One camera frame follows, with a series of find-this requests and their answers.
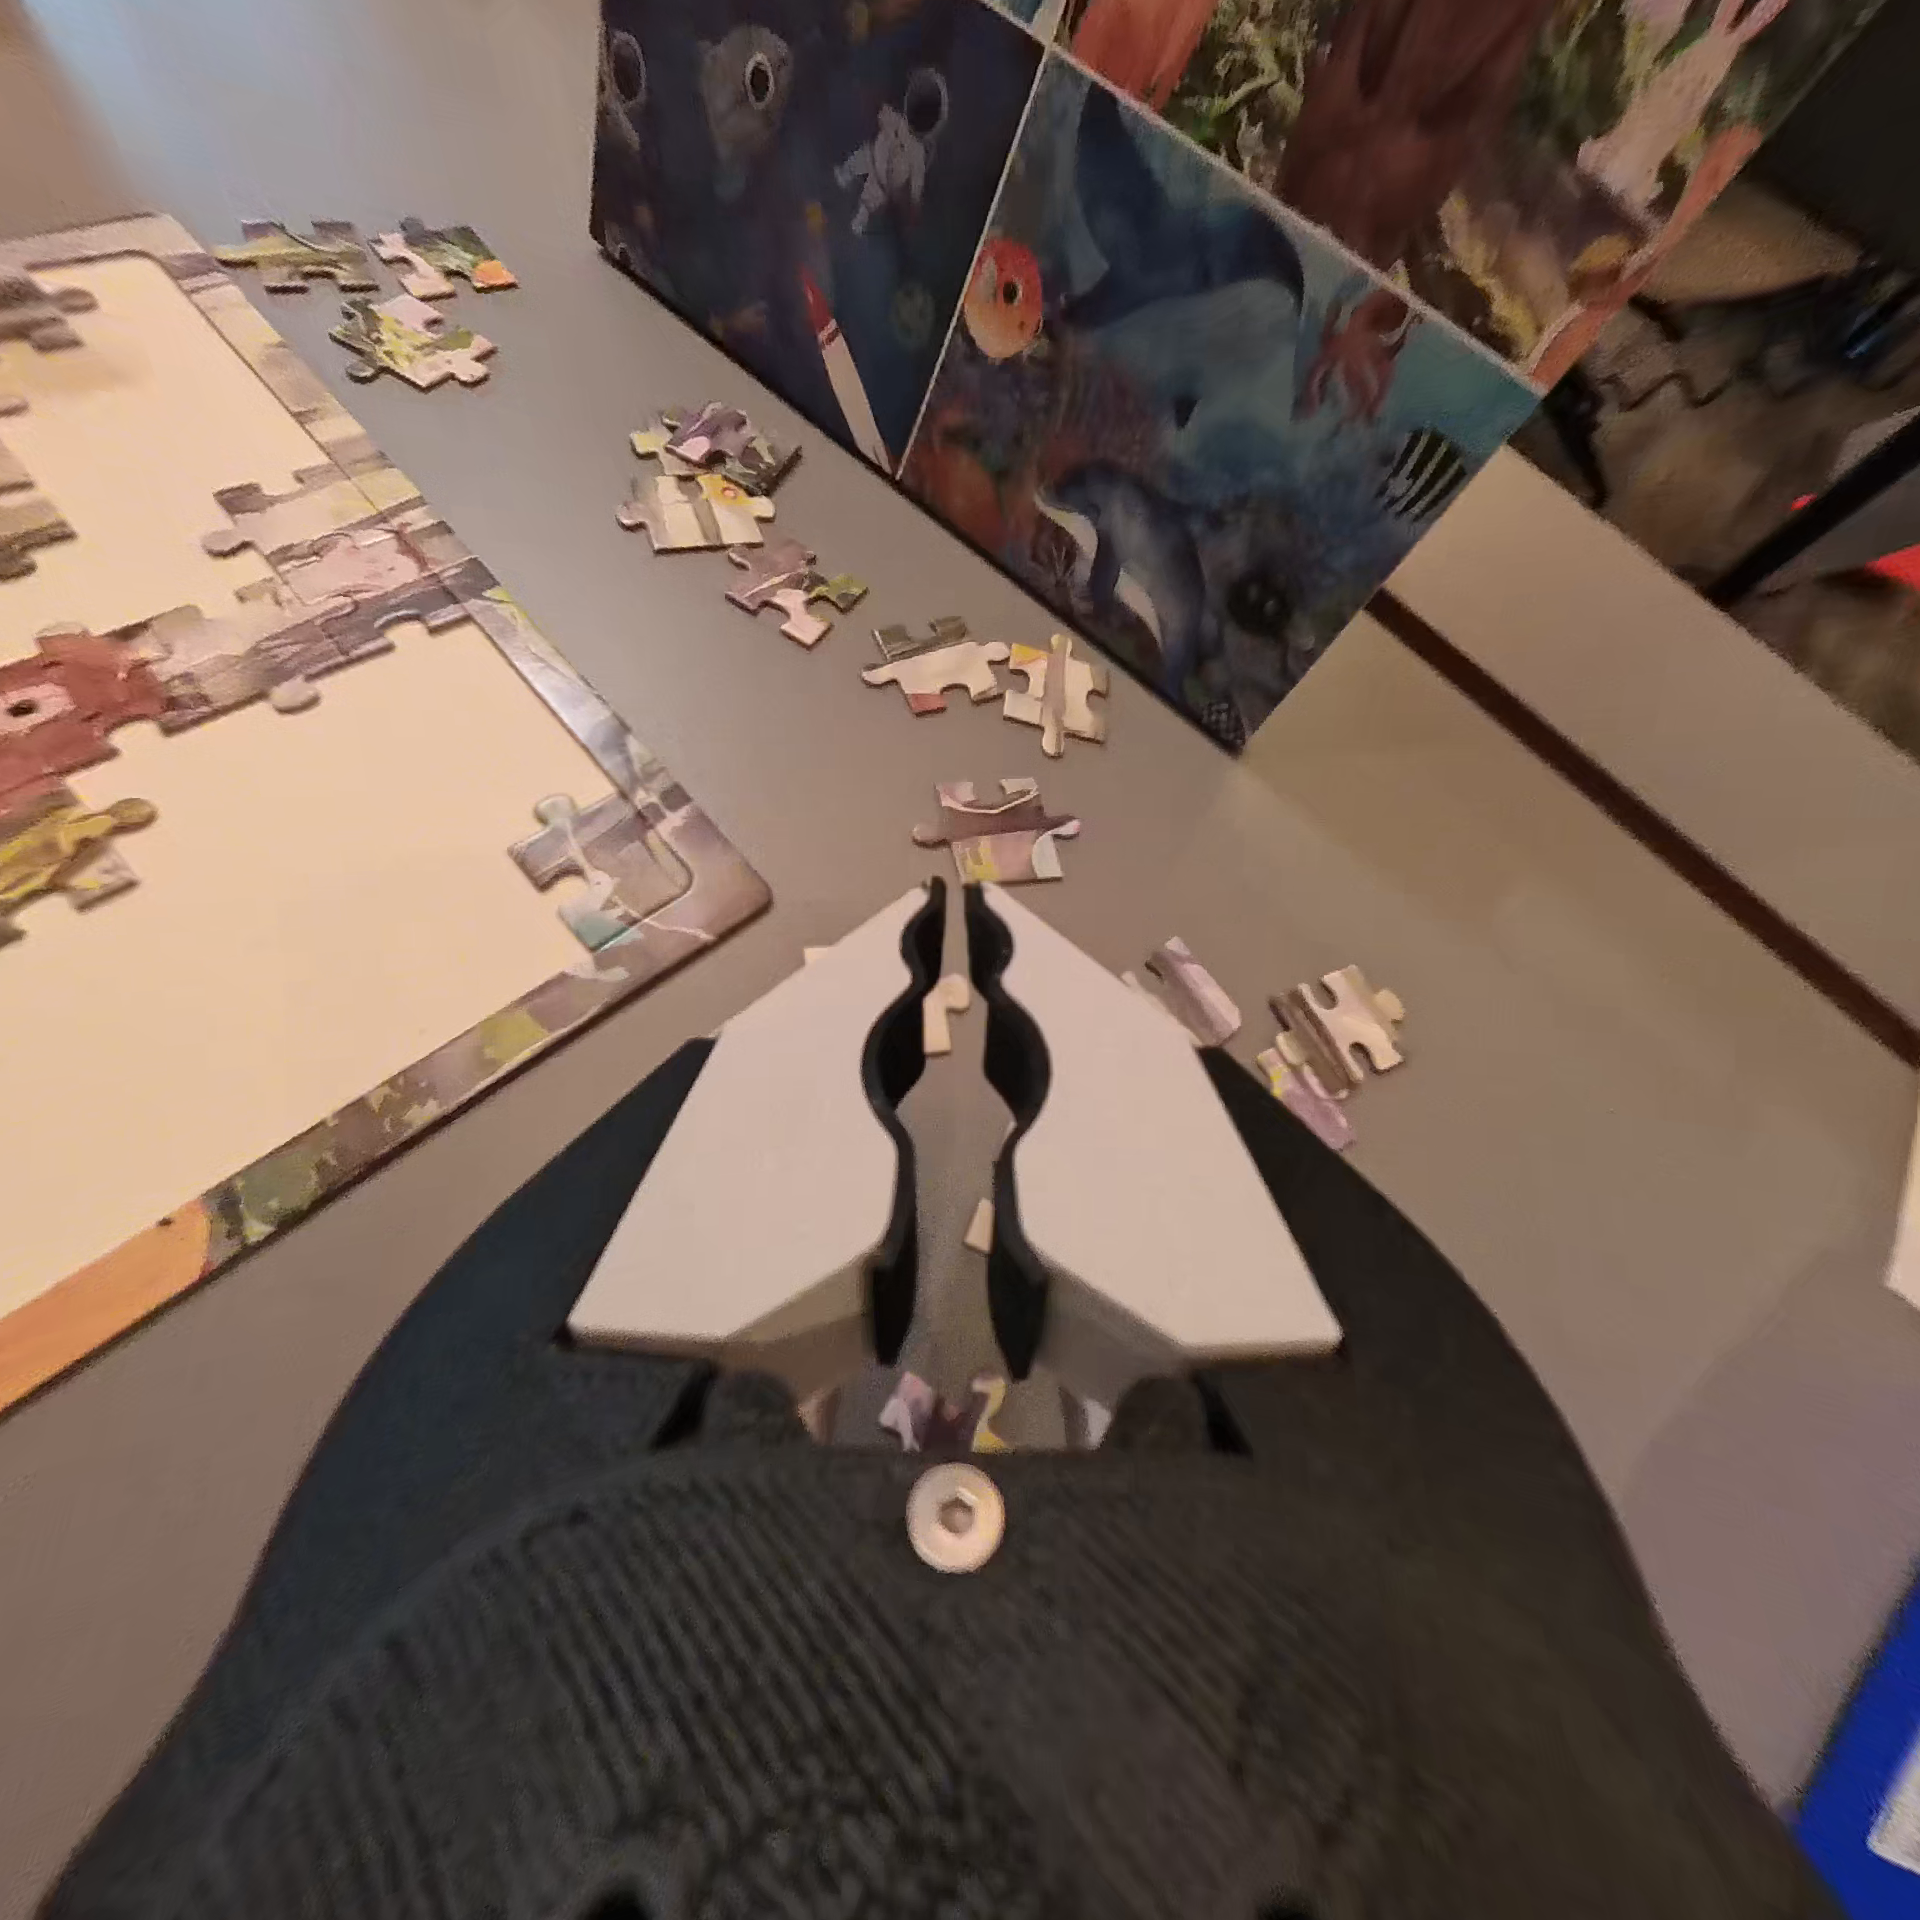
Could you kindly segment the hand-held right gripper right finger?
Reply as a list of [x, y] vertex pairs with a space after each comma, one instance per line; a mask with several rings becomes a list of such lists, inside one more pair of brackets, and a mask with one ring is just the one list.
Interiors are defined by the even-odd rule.
[[1007, 1373], [1114, 1403], [1150, 1376], [1335, 1353], [1210, 1073], [1230, 1061], [998, 884], [967, 884], [964, 918], [983, 1073], [1009, 1118], [988, 1253]]

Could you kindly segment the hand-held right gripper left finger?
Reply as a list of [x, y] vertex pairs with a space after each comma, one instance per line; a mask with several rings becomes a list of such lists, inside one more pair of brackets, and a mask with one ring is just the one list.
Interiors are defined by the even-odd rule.
[[734, 1016], [567, 1315], [576, 1346], [842, 1385], [918, 1296], [922, 998], [949, 890], [926, 881]]

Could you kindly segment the white striped puzzle piece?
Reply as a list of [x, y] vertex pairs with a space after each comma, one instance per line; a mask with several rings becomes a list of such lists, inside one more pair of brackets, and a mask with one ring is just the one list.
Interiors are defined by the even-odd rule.
[[[941, 936], [934, 929], [921, 938], [911, 918], [880, 917], [857, 929], [837, 944], [801, 949], [801, 963], [828, 958], [824, 986], [818, 981], [800, 990], [800, 1018], [812, 1027], [820, 1050], [842, 1046], [863, 1061], [871, 1050], [882, 1065], [898, 1068], [908, 1076], [922, 1070], [926, 1059], [945, 1056], [952, 1046], [949, 1020], [962, 1016], [972, 1003], [972, 986], [964, 973], [932, 977], [936, 969]], [[834, 953], [850, 950], [852, 963], [840, 966]], [[890, 963], [918, 981], [911, 998], [918, 1003], [918, 1036], [910, 1036], [904, 1003], [898, 986], [882, 986], [873, 972], [873, 958], [887, 953]]]

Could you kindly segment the jigsaw puzzle board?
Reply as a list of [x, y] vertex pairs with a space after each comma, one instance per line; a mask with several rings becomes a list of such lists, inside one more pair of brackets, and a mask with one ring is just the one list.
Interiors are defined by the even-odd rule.
[[769, 901], [178, 222], [4, 242], [4, 1412]]

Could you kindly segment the green yellow puzzle piece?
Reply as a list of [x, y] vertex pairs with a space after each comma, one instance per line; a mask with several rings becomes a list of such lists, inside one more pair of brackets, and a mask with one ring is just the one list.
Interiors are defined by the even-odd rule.
[[242, 222], [239, 238], [214, 246], [210, 258], [229, 272], [256, 274], [269, 294], [301, 294], [313, 283], [329, 283], [344, 297], [378, 292], [374, 260], [350, 222], [314, 220], [308, 228]]

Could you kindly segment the illustrated puzzle box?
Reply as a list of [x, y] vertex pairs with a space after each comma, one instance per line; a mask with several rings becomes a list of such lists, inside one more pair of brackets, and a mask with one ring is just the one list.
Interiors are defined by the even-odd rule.
[[608, 2], [589, 233], [1237, 750], [1879, 12]]

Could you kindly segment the blue plastic bin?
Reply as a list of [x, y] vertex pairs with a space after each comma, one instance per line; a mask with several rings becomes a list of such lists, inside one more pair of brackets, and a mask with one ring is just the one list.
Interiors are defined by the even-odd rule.
[[1917, 1628], [1900, 1613], [1804, 1788], [1793, 1830], [1844, 1916], [1917, 1916]]

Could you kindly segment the red plastic object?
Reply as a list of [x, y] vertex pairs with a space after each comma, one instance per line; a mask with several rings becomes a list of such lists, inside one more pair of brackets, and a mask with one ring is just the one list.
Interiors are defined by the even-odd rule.
[[1790, 586], [1825, 582], [1864, 573], [1917, 588], [1917, 474], [1868, 501], [1837, 522], [1796, 558], [1782, 578]]

